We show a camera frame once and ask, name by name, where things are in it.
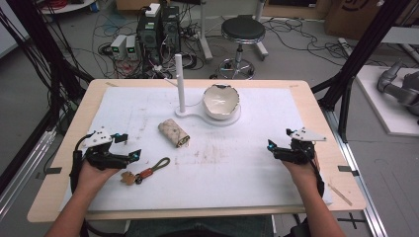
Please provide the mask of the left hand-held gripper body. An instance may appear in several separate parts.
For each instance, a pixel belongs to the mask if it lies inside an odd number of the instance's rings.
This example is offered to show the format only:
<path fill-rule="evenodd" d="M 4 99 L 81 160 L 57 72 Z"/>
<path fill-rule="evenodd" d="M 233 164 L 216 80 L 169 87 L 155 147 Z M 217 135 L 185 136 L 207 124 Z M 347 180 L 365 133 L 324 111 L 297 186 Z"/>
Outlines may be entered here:
<path fill-rule="evenodd" d="M 124 169 L 128 165 L 127 155 L 118 155 L 110 152 L 111 145 L 115 143 L 111 134 L 102 126 L 87 135 L 83 142 L 86 149 L 84 158 L 91 166 L 104 169 Z"/>

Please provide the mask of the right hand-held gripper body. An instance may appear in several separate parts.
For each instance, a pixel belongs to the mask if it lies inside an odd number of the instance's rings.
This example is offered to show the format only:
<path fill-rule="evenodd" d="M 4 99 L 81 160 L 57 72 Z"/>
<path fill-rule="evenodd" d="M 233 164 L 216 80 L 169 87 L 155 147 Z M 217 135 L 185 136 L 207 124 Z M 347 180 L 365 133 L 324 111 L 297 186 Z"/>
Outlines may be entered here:
<path fill-rule="evenodd" d="M 325 141 L 326 137 L 305 127 L 296 129 L 291 137 L 291 150 L 286 161 L 295 164 L 306 164 L 314 158 L 316 141 Z"/>

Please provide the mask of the person's left hand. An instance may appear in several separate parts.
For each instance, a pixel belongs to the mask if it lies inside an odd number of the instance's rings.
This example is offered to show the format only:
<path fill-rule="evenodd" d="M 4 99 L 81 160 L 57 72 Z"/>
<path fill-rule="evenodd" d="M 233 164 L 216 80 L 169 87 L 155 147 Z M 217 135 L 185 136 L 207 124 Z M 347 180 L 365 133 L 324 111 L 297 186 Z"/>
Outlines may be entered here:
<path fill-rule="evenodd" d="M 94 196 L 102 186 L 119 171 L 120 169 L 99 170 L 98 168 L 91 166 L 89 162 L 84 161 L 79 174 L 76 193 Z"/>

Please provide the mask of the person's right hand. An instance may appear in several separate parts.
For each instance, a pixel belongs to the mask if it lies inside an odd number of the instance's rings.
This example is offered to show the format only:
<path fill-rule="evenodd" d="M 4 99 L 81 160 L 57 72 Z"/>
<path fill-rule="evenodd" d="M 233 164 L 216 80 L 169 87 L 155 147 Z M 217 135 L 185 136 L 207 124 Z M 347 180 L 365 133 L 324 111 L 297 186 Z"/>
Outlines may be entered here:
<path fill-rule="evenodd" d="M 301 196 L 318 193 L 315 174 L 316 161 L 302 165 L 284 161 L 283 164 L 290 172 L 293 183 Z"/>

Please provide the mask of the beige quilted key pouch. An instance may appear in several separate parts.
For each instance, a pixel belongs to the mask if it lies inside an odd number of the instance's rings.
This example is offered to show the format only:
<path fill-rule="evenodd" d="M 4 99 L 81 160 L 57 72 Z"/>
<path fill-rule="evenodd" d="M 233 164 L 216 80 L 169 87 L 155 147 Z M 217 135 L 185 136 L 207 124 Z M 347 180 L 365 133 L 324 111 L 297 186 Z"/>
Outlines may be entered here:
<path fill-rule="evenodd" d="M 160 122 L 158 129 L 176 148 L 182 147 L 190 140 L 190 135 L 171 118 Z"/>

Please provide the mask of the white foam mat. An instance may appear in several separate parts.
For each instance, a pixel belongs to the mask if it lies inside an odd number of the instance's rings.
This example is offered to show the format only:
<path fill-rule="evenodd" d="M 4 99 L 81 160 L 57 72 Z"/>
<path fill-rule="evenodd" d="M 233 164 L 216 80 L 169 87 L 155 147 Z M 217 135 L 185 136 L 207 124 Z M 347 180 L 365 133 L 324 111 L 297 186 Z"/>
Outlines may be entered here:
<path fill-rule="evenodd" d="M 299 205 L 301 199 L 284 165 L 267 145 L 286 147 L 288 129 L 304 126 L 288 89 L 241 88 L 241 113 L 229 126 L 201 120 L 201 88 L 185 92 L 188 116 L 176 122 L 190 136 L 176 147 L 158 129 L 179 106 L 175 88 L 112 87 L 106 90 L 90 128 L 125 133 L 127 142 L 114 144 L 114 154 L 139 150 L 129 165 L 138 173 L 161 158 L 170 160 L 139 185 L 128 186 L 114 175 L 90 205 L 93 211 L 174 210 Z"/>

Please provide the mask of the thin wooden stick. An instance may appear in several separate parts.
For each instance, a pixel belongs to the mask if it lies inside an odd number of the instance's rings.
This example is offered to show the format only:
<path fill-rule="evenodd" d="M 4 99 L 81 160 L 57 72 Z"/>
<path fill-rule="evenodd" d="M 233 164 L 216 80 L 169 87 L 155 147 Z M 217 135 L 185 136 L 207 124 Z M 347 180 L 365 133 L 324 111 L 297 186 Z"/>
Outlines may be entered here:
<path fill-rule="evenodd" d="M 347 205 L 352 206 L 353 203 L 347 198 L 345 197 L 338 189 L 336 189 L 333 185 L 331 184 L 327 184 L 328 188 L 334 192 L 339 198 L 341 198 Z"/>

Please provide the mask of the white chipped bowl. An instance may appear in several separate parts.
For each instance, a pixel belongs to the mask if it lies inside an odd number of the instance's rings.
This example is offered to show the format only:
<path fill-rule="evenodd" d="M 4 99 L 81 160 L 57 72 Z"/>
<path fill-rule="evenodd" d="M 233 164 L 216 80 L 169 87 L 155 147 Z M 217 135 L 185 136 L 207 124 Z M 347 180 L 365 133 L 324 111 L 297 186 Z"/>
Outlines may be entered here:
<path fill-rule="evenodd" d="M 235 88 L 226 84 L 213 84 L 203 94 L 203 106 L 212 119 L 230 119 L 237 112 L 240 97 Z"/>

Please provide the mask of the white base board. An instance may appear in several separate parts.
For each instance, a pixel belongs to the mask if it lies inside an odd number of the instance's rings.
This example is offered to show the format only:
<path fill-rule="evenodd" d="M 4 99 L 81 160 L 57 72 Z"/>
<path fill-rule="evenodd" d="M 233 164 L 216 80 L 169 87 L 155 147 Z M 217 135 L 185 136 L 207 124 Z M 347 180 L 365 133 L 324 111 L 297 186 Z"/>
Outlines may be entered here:
<path fill-rule="evenodd" d="M 385 70 L 385 66 L 365 65 L 357 75 L 357 82 L 388 134 L 419 137 L 419 117 L 377 89 L 378 78 Z"/>

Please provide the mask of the white table leg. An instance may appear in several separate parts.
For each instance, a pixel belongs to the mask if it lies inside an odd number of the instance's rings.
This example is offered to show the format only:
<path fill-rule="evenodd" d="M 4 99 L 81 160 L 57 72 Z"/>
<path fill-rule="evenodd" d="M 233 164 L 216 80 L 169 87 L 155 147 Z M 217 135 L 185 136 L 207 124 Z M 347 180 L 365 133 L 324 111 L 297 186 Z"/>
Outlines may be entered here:
<path fill-rule="evenodd" d="M 254 21 L 257 24 L 258 30 L 262 29 L 261 18 L 262 18 L 265 2 L 266 0 L 256 0 L 256 10 L 255 10 L 255 15 L 254 15 Z M 261 60 L 264 60 L 269 55 L 269 52 L 263 45 L 262 38 L 259 38 L 259 41 L 256 43 L 256 47 L 259 50 L 259 53 L 261 55 Z"/>
<path fill-rule="evenodd" d="M 199 41 L 206 61 L 212 60 L 212 53 L 206 36 L 206 3 L 207 0 L 200 0 L 200 32 Z"/>

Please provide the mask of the white power supply unit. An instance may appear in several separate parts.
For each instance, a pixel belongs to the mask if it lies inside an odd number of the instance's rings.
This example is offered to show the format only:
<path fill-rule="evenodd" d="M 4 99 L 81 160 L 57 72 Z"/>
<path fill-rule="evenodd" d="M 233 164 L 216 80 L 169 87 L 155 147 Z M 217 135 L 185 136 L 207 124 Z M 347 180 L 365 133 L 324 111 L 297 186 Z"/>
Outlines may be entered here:
<path fill-rule="evenodd" d="M 136 37 L 126 37 L 126 53 L 129 60 L 138 60 Z"/>
<path fill-rule="evenodd" d="M 116 60 L 123 60 L 126 58 L 126 36 L 119 35 L 111 43 L 111 50 Z"/>

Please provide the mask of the person's jeans legs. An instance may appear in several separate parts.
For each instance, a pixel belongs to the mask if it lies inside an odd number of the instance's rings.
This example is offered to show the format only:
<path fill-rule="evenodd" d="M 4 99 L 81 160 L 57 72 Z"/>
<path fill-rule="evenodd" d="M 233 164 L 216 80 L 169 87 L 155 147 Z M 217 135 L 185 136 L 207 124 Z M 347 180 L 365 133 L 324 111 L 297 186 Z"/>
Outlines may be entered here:
<path fill-rule="evenodd" d="M 270 215 L 134 220 L 125 237 L 274 237 Z"/>

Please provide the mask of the black computer tower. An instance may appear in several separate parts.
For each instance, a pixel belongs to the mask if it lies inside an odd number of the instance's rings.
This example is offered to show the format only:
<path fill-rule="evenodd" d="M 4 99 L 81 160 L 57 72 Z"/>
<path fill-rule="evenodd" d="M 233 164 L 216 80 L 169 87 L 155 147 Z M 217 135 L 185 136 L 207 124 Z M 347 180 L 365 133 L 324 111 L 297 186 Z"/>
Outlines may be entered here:
<path fill-rule="evenodd" d="M 181 51 L 179 14 L 178 6 L 165 6 L 161 15 L 164 42 L 173 53 Z"/>
<path fill-rule="evenodd" d="M 137 25 L 137 38 L 142 60 L 153 64 L 161 63 L 160 46 L 162 43 L 162 25 L 160 18 L 147 17 L 143 14 Z"/>

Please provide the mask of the black round stool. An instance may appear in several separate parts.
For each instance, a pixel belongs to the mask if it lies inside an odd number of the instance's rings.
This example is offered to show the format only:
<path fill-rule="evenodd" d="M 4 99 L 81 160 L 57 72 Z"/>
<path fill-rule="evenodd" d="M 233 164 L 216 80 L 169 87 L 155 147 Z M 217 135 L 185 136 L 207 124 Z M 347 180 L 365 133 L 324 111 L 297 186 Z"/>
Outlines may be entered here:
<path fill-rule="evenodd" d="M 252 79 L 254 65 L 242 58 L 244 44 L 257 44 L 265 37 L 265 27 L 251 16 L 237 16 L 225 20 L 221 25 L 221 34 L 228 40 L 237 43 L 233 58 L 224 59 L 218 66 L 218 73 L 226 79 Z"/>

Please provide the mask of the cardboard box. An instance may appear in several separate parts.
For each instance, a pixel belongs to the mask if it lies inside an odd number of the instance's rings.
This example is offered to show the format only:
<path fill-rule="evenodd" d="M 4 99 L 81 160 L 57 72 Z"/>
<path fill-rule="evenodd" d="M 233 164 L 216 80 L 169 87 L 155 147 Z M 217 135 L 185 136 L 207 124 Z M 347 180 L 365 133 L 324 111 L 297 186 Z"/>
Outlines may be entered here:
<path fill-rule="evenodd" d="M 372 27 L 382 27 L 384 20 L 375 23 L 375 18 L 386 2 L 387 0 L 331 0 L 324 22 L 325 34 L 360 40 Z"/>

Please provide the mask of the white box on tower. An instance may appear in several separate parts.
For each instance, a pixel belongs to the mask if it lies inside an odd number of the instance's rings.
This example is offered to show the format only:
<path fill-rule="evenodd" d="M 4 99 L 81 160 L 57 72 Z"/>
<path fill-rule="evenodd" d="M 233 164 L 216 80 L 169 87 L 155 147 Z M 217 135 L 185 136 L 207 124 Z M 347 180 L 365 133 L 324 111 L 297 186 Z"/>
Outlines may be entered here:
<path fill-rule="evenodd" d="M 146 17 L 156 17 L 157 13 L 160 10 L 160 5 L 158 3 L 151 3 L 147 10 L 145 11 Z"/>

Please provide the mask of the white round table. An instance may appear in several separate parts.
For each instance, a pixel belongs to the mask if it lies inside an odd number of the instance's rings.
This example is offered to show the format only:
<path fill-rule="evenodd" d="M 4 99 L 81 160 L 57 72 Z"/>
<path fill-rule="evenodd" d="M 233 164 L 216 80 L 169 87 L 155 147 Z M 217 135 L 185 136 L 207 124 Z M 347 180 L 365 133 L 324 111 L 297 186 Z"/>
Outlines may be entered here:
<path fill-rule="evenodd" d="M 89 7 L 96 2 L 97 0 L 84 0 L 84 2 L 80 4 L 71 4 L 70 2 L 67 2 L 65 5 L 59 5 L 55 7 L 51 7 L 46 3 L 42 3 L 41 12 L 45 15 L 68 13 Z"/>

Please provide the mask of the keychain with green loop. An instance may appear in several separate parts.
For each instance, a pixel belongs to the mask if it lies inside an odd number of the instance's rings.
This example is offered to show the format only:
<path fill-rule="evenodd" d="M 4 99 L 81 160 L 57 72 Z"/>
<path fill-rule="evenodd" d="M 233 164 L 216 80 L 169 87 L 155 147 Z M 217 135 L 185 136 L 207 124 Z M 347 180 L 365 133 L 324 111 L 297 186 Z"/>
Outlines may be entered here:
<path fill-rule="evenodd" d="M 121 174 L 121 182 L 131 186 L 133 184 L 140 185 L 142 181 L 151 175 L 153 175 L 157 170 L 166 167 L 171 162 L 169 157 L 164 157 L 160 159 L 154 166 L 147 168 L 140 173 L 134 174 L 130 171 L 123 172 Z"/>

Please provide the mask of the aluminium rail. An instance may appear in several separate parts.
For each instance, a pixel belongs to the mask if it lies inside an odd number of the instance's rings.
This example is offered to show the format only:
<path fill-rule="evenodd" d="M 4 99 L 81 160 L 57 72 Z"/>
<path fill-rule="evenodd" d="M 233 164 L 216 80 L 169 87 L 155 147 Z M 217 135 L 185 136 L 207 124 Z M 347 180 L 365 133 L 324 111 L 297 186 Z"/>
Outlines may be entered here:
<path fill-rule="evenodd" d="M 357 164 L 355 156 L 351 150 L 350 145 L 344 141 L 342 136 L 338 133 L 338 118 L 334 112 L 327 112 L 325 110 L 322 111 L 326 121 L 328 122 L 333 136 L 338 144 L 338 147 L 341 149 L 343 153 L 343 157 L 345 158 L 349 168 L 348 171 L 354 176 L 355 181 L 360 188 L 360 191 L 366 201 L 366 208 L 363 210 L 363 215 L 367 222 L 367 225 L 370 229 L 370 232 L 373 237 L 388 237 L 387 232 L 384 228 L 384 225 L 380 219 L 380 216 L 377 212 L 376 206 L 374 201 L 370 195 L 370 192 L 367 188 L 367 185 L 364 181 L 362 176 L 361 170 Z"/>
<path fill-rule="evenodd" d="M 30 150 L 30 153 L 25 156 L 23 165 L 18 169 L 5 192 L 0 196 L 0 222 L 6 217 L 19 194 L 27 185 L 55 138 L 55 128 L 51 131 L 45 131 Z"/>

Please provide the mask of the white post stand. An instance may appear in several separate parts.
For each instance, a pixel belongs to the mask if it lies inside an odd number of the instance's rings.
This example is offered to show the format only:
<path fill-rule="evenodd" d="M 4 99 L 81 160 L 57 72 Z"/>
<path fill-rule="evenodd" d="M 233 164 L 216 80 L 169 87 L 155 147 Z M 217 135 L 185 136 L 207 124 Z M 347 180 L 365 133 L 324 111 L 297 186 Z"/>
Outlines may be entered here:
<path fill-rule="evenodd" d="M 229 126 L 236 123 L 240 119 L 240 116 L 241 116 L 240 104 L 239 104 L 239 108 L 237 112 L 233 115 L 233 117 L 229 119 L 225 119 L 225 120 L 214 119 L 214 118 L 209 117 L 206 114 L 204 106 L 203 106 L 203 95 L 201 95 L 200 99 L 194 105 L 187 105 L 186 96 L 185 96 L 183 59 L 180 53 L 175 54 L 175 68 L 176 68 L 176 82 L 174 83 L 174 86 L 177 88 L 178 99 L 179 99 L 179 107 L 175 110 L 175 115 L 178 118 L 185 119 L 185 118 L 195 117 L 214 126 Z"/>

